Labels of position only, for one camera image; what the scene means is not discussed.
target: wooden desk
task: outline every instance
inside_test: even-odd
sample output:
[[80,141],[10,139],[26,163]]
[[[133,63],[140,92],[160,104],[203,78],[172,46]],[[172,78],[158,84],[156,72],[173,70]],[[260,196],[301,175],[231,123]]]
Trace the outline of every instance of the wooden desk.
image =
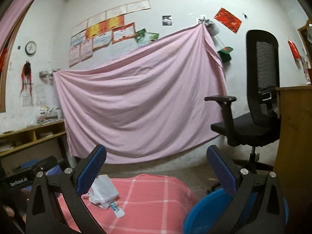
[[[53,135],[40,138],[41,133],[47,132],[52,132]],[[0,152],[0,173],[4,172],[1,165],[1,159],[52,139],[57,139],[61,155],[65,160],[64,167],[70,167],[68,159],[66,157],[66,150],[61,138],[61,136],[65,134],[66,130],[63,120],[44,125],[32,126],[22,130],[16,130],[10,133],[0,134],[0,139],[6,139],[13,144],[17,143],[20,144],[19,146],[14,147],[13,149]]]
[[274,171],[290,211],[286,233],[296,233],[312,199],[312,86],[277,90],[281,130]]

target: white tissue package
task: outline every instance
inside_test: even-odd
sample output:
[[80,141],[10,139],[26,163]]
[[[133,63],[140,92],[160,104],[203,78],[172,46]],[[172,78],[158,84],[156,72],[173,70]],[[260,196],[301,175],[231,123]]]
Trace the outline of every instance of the white tissue package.
[[119,195],[117,189],[107,175],[99,175],[93,182],[89,191],[89,201],[104,209]]

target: hanging pink cloth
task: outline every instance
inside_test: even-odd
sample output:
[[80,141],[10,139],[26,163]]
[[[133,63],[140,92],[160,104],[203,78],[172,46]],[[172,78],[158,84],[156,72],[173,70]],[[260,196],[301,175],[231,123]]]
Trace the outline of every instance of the hanging pink cloth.
[[14,0],[4,13],[0,21],[0,53],[14,25],[32,1],[33,0]]
[[194,26],[87,70],[55,75],[71,154],[96,144],[106,163],[166,157],[212,139],[226,94],[222,63],[204,25]]

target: metal screw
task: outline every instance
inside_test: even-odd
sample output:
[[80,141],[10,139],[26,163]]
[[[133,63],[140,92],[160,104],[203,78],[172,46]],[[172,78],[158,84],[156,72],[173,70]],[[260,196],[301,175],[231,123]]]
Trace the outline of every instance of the metal screw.
[[73,169],[72,168],[66,168],[65,169],[65,173],[66,174],[70,174],[70,173],[72,173],[73,172]]
[[275,178],[275,177],[276,177],[276,173],[275,173],[275,172],[270,172],[270,176],[271,176],[272,178]]
[[43,172],[38,172],[36,175],[38,178],[41,178],[43,176]]
[[241,174],[246,175],[248,173],[249,173],[249,171],[247,169],[245,169],[245,168],[241,169]]

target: green cap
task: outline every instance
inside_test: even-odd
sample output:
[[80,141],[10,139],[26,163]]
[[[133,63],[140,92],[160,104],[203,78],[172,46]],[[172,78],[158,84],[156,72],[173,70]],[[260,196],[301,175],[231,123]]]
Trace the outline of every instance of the green cap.
[[218,51],[223,63],[232,60],[232,57],[230,56],[230,52],[232,52],[232,51],[233,51],[233,48],[231,48],[229,46]]

